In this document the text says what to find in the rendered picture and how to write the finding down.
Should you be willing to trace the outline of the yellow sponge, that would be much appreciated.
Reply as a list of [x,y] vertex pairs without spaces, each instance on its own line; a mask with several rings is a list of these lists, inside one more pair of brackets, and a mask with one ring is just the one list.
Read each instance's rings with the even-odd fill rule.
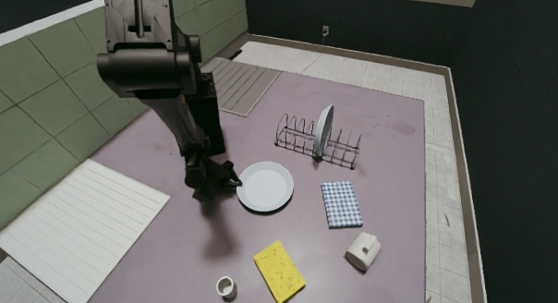
[[306,282],[279,240],[253,256],[277,303],[291,298]]

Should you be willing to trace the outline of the white mug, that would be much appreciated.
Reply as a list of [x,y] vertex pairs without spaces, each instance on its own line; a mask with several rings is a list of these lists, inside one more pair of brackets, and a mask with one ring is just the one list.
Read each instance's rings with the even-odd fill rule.
[[382,250],[380,243],[376,239],[376,236],[361,232],[346,250],[346,256],[349,260],[363,271],[369,269]]

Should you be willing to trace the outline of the white ribbed draining mat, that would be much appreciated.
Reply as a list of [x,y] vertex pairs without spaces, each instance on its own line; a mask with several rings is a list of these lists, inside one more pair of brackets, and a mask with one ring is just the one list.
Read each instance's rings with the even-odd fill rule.
[[68,303],[88,303],[172,197],[86,159],[0,232]]

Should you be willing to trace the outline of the small grey cup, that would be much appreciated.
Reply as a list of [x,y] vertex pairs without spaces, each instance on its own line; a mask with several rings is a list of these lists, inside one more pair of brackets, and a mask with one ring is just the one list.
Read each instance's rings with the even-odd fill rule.
[[222,277],[218,281],[216,289],[219,295],[226,298],[232,298],[237,294],[237,284],[230,277],[227,276]]

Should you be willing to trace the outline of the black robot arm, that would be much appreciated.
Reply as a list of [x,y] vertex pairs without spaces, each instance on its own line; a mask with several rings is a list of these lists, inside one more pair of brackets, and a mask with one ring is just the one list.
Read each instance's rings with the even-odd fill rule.
[[214,200],[213,184],[224,170],[207,165],[209,135],[193,123],[184,97],[211,82],[198,65],[199,35],[182,33],[172,0],[104,0],[104,6],[108,53],[96,58],[101,79],[119,98],[137,97],[162,119],[185,156],[185,184],[196,188],[192,198]]

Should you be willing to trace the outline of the blue and white checkered towel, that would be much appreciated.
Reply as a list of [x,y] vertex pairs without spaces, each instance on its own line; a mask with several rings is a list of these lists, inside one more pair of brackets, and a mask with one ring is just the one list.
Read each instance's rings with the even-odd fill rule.
[[364,225],[351,181],[321,182],[329,228]]

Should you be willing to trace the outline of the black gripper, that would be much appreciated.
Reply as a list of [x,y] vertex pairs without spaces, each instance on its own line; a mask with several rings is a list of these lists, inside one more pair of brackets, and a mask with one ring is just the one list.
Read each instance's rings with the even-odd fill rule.
[[[223,175],[222,178],[215,182],[213,184],[214,188],[236,188],[236,187],[242,187],[243,183],[242,181],[238,178],[235,170],[233,169],[234,164],[231,161],[226,161],[223,164],[219,164],[213,160],[211,160],[209,158],[209,162],[207,163],[207,165],[214,164],[218,167],[220,167],[221,169],[223,169]],[[231,181],[230,178],[232,180],[234,180],[235,182]],[[238,183],[237,183],[238,182]],[[226,186],[225,186],[226,185]]]

